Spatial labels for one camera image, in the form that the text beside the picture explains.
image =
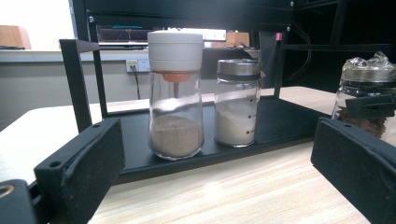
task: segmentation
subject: table surface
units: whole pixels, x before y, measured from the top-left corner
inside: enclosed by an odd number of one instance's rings
[[[280,98],[327,114],[335,101],[333,93],[303,87],[282,88]],[[111,103],[109,110],[148,105],[148,100]],[[101,119],[99,105],[91,105],[91,112],[94,122]],[[27,112],[0,132],[0,181],[33,182],[33,168],[77,134],[72,106]],[[368,223],[313,167],[312,146],[114,186],[91,223]]]

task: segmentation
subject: jar of dried food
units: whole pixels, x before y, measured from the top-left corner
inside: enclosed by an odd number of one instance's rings
[[[148,33],[149,146],[161,158],[174,161],[192,157],[204,143],[200,82],[203,43],[198,34]]]
[[[219,60],[215,94],[215,139],[245,147],[254,142],[261,65],[247,59]]]
[[[367,61],[347,60],[332,118],[385,140],[396,109],[395,96],[395,68],[382,52]]]

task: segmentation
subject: salt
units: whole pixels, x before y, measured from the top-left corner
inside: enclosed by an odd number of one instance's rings
[[[254,141],[256,124],[255,102],[248,98],[216,104],[215,138],[225,145],[241,147]]]

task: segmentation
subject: black tray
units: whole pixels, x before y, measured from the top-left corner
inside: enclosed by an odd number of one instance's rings
[[[248,147],[235,148],[214,140],[213,103],[205,104],[203,110],[203,148],[194,157],[179,161],[161,159],[150,151],[148,110],[135,111],[120,117],[126,164],[115,184],[169,175],[301,144],[313,140],[319,117],[329,117],[274,97],[262,97],[258,104],[255,143]]]

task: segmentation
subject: wall socket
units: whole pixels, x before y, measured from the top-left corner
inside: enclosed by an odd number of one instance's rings
[[[126,72],[149,72],[149,59],[126,60]]]

